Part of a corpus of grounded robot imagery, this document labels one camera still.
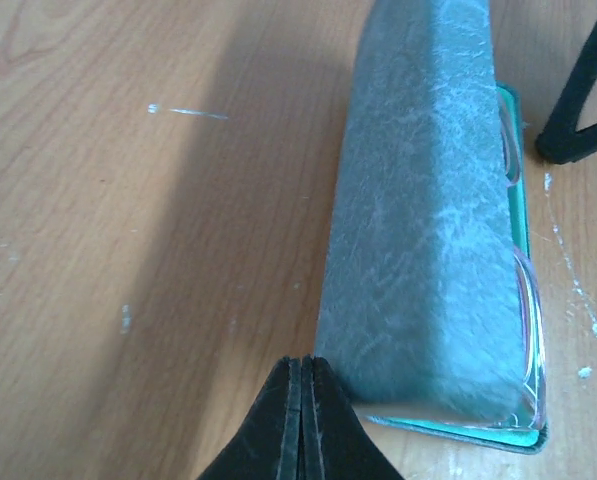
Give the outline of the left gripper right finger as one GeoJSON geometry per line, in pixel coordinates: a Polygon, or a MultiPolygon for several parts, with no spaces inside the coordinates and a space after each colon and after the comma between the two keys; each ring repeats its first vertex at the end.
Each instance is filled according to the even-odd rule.
{"type": "Polygon", "coordinates": [[[301,374],[301,477],[400,479],[363,429],[329,363],[306,356],[301,374]]]}

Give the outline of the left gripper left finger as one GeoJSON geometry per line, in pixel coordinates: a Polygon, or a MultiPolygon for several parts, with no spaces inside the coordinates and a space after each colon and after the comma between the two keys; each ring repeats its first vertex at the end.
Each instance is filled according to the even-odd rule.
{"type": "Polygon", "coordinates": [[[233,438],[201,473],[205,480],[296,479],[301,435],[301,362],[272,368],[233,438]]]}

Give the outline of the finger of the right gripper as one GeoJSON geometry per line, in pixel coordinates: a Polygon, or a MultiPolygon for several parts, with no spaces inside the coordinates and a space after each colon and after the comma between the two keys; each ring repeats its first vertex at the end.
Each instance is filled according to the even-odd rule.
{"type": "Polygon", "coordinates": [[[542,132],[535,140],[546,161],[565,165],[597,152],[597,123],[580,129],[578,121],[597,81],[597,20],[542,132]]]}

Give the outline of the grey glasses case green lining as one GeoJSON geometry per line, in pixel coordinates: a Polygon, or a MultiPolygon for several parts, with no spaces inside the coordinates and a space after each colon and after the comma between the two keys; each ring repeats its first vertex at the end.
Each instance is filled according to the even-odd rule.
{"type": "Polygon", "coordinates": [[[356,53],[315,352],[376,422],[532,454],[500,429],[525,348],[490,6],[377,1],[356,53]]]}

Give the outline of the pink translucent sunglasses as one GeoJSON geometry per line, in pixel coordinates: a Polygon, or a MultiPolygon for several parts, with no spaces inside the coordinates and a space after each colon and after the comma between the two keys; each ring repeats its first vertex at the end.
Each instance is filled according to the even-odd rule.
{"type": "Polygon", "coordinates": [[[505,85],[499,85],[497,93],[525,348],[523,395],[515,411],[498,427],[539,430],[546,423],[545,351],[539,286],[531,262],[520,101],[517,93],[505,85]]]}

